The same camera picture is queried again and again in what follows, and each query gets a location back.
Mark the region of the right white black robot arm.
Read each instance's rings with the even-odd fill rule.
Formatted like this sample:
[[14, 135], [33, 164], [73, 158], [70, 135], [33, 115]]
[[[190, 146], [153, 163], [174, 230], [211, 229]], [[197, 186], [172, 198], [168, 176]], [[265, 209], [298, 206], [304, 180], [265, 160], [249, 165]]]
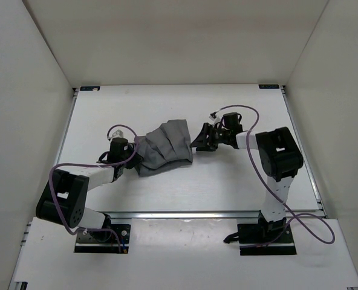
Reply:
[[303, 157], [289, 128], [254, 133], [244, 130], [242, 116], [237, 112], [226, 113], [214, 124], [204, 123], [190, 146], [199, 152], [214, 152], [220, 144], [234, 149], [255, 150], [259, 153], [262, 169], [267, 176], [264, 203], [255, 224], [240, 225], [238, 232], [227, 236], [225, 243], [261, 246], [277, 240], [287, 229], [286, 212], [290, 186], [303, 166]]

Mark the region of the grey pleated skirt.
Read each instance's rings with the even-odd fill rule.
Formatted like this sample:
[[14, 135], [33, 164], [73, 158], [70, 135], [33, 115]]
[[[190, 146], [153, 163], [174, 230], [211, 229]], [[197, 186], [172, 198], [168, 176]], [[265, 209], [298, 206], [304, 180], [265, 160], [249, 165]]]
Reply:
[[137, 143], [137, 153], [143, 158], [135, 167], [140, 177], [154, 176], [193, 163], [186, 120], [162, 123], [157, 129], [138, 137]]

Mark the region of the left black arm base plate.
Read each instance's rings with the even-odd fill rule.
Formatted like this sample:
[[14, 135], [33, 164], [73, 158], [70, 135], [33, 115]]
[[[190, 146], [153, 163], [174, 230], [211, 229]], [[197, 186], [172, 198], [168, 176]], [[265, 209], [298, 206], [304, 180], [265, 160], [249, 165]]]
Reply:
[[128, 254], [131, 235], [131, 224], [124, 222], [106, 221], [104, 228], [110, 228], [112, 232], [78, 233], [74, 245], [75, 253], [98, 253], [98, 254]]

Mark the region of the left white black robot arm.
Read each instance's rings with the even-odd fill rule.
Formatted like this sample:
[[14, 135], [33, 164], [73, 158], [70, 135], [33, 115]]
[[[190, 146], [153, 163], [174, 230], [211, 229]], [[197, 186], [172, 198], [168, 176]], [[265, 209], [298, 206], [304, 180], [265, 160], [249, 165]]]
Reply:
[[102, 153], [96, 166], [76, 170], [53, 169], [36, 206], [36, 217], [63, 225], [68, 231], [81, 231], [99, 242], [119, 235], [112, 230], [108, 214], [86, 208], [89, 191], [117, 181], [125, 170], [139, 165], [143, 158], [137, 153], [136, 142], [116, 137], [109, 151]]

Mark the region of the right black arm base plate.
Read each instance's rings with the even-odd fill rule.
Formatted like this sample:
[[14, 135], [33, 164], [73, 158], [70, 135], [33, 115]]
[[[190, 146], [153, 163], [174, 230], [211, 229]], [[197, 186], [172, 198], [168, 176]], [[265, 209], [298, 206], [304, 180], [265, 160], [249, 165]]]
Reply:
[[239, 243], [241, 256], [294, 256], [296, 246], [287, 219], [267, 222], [262, 215], [257, 224], [237, 224], [237, 231], [226, 236], [224, 243]]

